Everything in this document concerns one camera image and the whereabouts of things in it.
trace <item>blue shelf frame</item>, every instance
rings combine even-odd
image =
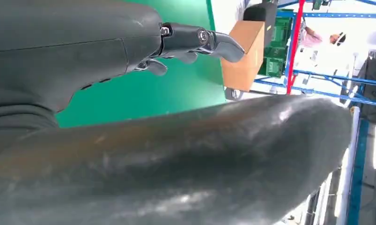
[[[368,3],[368,4],[376,6],[376,2],[373,2],[373,1],[369,1],[369,0],[357,0],[357,1]],[[290,2],[290,3],[284,4],[284,5],[279,5],[278,7],[282,8],[282,7],[293,5],[293,4],[296,4],[296,3],[298,3],[298,1]],[[292,20],[293,20],[292,30],[295,29],[295,22],[296,22],[296,19],[297,19],[297,13],[296,12],[280,11],[280,12],[277,13],[277,16],[278,17],[292,18]],[[376,14],[369,14],[369,13],[316,13],[316,12],[305,13],[304,12],[303,17],[304,18],[305,17],[317,17],[317,18],[363,18],[363,19],[370,18],[370,19],[374,19],[374,18],[376,18]],[[293,38],[294,38],[294,33],[291,32],[291,36],[290,36],[291,42],[292,42]],[[289,71],[290,67],[293,66],[293,65],[290,64],[291,54],[292,54],[292,48],[288,48],[285,74],[284,74],[284,77],[283,77],[283,79],[280,83],[268,81],[268,79],[270,79],[272,77],[258,78],[258,79],[255,79],[254,82],[271,85],[273,87],[286,88],[287,87],[287,79],[288,79],[287,71]],[[343,77],[343,76],[334,76],[334,75],[324,75],[324,74],[313,73],[313,72],[310,72],[310,71],[294,70],[294,76],[298,76],[298,75],[308,75],[309,78],[315,78],[315,79],[322,79],[322,80],[330,81],[330,82],[340,86],[342,89],[347,90],[348,95],[341,95],[341,94],[338,95],[338,94],[318,91],[318,90],[315,90],[315,89],[306,89],[306,88],[301,88],[301,87],[296,87],[296,86],[292,86],[293,90],[300,90],[300,91],[302,91],[303,93],[306,93],[306,94],[320,94],[320,95],[325,95],[325,96],[329,96],[329,97],[333,97],[333,98],[335,97],[335,98],[339,98],[339,99],[350,100],[353,103],[362,103],[362,104],[369,104],[369,105],[375,105],[376,106],[376,101],[365,98],[364,96],[359,94],[359,91],[357,93],[353,93],[352,90],[350,90],[347,86],[342,84],[342,81],[351,81],[351,82],[354,82],[356,84],[359,84],[361,86],[361,89],[362,89],[363,85],[374,85],[374,86],[376,86],[376,81],[366,80],[366,79],[361,79],[361,78],[348,77],[348,76]]]

